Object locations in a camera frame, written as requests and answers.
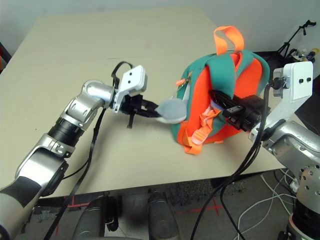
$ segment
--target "red tape mark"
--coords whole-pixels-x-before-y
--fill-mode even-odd
[[[80,204],[75,204],[75,196],[72,197],[72,201],[71,204],[68,205],[68,208],[79,208],[79,207],[85,207],[88,206],[90,204],[90,202],[86,202],[86,203],[80,203]]]
[[[55,228],[55,235],[58,236],[59,235],[59,223],[57,224],[56,228]]]
[[[212,202],[213,202],[213,205],[215,207],[215,212],[218,216],[220,216],[220,213],[219,213],[219,207],[217,206],[217,203],[216,203],[216,200],[215,200],[215,197],[212,198]]]
[[[213,201],[213,206],[208,206],[208,207],[205,208],[205,210],[215,210],[216,214],[218,216],[220,216],[219,209],[222,209],[224,206],[217,205],[216,200],[215,200],[214,197],[212,198],[212,201]],[[187,213],[198,213],[198,212],[201,212],[201,209],[202,208],[193,208],[193,209],[187,210],[186,212]],[[185,211],[176,211],[175,213],[176,214],[183,214],[183,213],[185,213]]]

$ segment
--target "floor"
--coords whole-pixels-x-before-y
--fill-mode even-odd
[[[280,179],[283,174],[276,171]],[[274,188],[277,184],[273,172],[265,172],[265,180]],[[110,195],[122,196],[122,214],[119,218],[119,228],[115,232],[105,232],[105,236],[132,237],[142,240],[148,237],[148,191],[160,190],[166,193],[172,210],[175,214],[182,240],[190,239],[193,226],[198,217],[200,208],[211,192],[209,180],[173,183],[152,187],[139,187],[121,191],[110,192]],[[288,193],[282,186],[276,189],[278,193]],[[271,191],[263,183],[259,175],[246,178],[234,183],[225,194],[225,204],[235,221],[239,215],[257,201],[270,198]],[[250,210],[241,221],[240,229],[243,231],[257,223],[266,214],[270,201],[263,202]],[[289,211],[292,205],[287,204]],[[59,227],[51,237],[52,240],[69,240],[81,216],[84,207],[74,207],[67,210],[62,217]],[[30,223],[26,225],[25,233],[19,234],[16,240],[41,240],[46,234],[58,208],[37,209]],[[288,214],[278,199],[273,201],[272,208],[267,218],[256,228],[245,233],[247,240],[272,240],[277,239],[278,233],[286,228]],[[221,206],[219,197],[212,199],[205,211],[195,240],[232,240],[236,236],[227,214]]]

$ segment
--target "backpack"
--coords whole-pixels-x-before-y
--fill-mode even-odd
[[[217,36],[217,31],[234,44],[227,51],[227,42]],[[186,119],[173,124],[174,139],[184,146],[184,151],[198,155],[203,144],[220,144],[241,130],[227,124],[222,111],[212,104],[210,90],[221,91],[231,99],[236,95],[245,98],[259,95],[266,86],[270,69],[267,62],[251,51],[244,50],[244,39],[233,26],[220,26],[213,32],[216,54],[203,56],[191,63],[181,80],[177,81],[178,99],[187,108]]]

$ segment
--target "orange buckle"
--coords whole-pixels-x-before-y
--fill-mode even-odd
[[[204,141],[208,138],[209,134],[212,131],[212,124],[214,118],[219,114],[219,109],[212,109],[209,106],[201,115],[201,126],[199,129],[195,130],[191,136],[192,143],[196,145],[202,145]]]

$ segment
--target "table surface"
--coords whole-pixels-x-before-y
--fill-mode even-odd
[[[0,75],[0,187],[13,181],[22,159],[85,81],[112,84],[111,72],[123,60],[143,65],[144,98],[160,103],[192,61],[215,52],[215,27],[204,12],[188,7],[39,18]],[[194,156],[174,141],[169,125],[136,116],[128,129],[128,121],[128,115],[106,112],[78,194],[229,176],[252,145],[240,133],[223,144],[206,144]],[[67,159],[67,174],[86,161],[95,122]],[[281,167],[262,149],[246,172]],[[78,177],[64,180],[51,196],[69,194]]]

